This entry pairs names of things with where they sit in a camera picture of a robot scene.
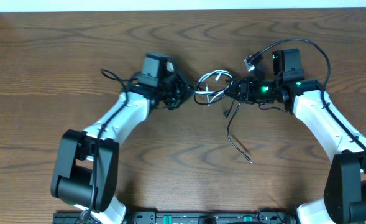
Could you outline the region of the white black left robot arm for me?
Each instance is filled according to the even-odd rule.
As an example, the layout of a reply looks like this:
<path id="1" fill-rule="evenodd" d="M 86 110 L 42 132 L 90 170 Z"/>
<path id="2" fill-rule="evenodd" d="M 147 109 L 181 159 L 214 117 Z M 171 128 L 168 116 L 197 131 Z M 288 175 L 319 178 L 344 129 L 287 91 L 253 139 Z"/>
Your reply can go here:
<path id="1" fill-rule="evenodd" d="M 160 102 L 174 110 L 195 91 L 181 72 L 137 72 L 128 80 L 101 73 L 121 84 L 119 99 L 93 125 L 64 133 L 50 186 L 53 197 L 81 209 L 74 223 L 123 222 L 126 207 L 114 195 L 120 145 Z"/>

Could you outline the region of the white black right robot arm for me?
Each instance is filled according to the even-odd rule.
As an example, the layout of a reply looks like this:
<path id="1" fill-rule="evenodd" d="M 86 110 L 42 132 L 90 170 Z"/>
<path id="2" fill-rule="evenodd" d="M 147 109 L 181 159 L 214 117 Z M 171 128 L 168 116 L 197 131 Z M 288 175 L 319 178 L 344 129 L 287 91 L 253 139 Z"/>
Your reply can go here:
<path id="1" fill-rule="evenodd" d="M 303 122 L 326 152 L 331 168 L 323 197 L 296 208 L 297 223 L 362 223 L 366 221 L 366 137 L 331 101 L 317 80 L 307 80 L 300 67 L 280 68 L 274 80 L 245 77 L 225 94 L 247 104 L 279 102 Z"/>

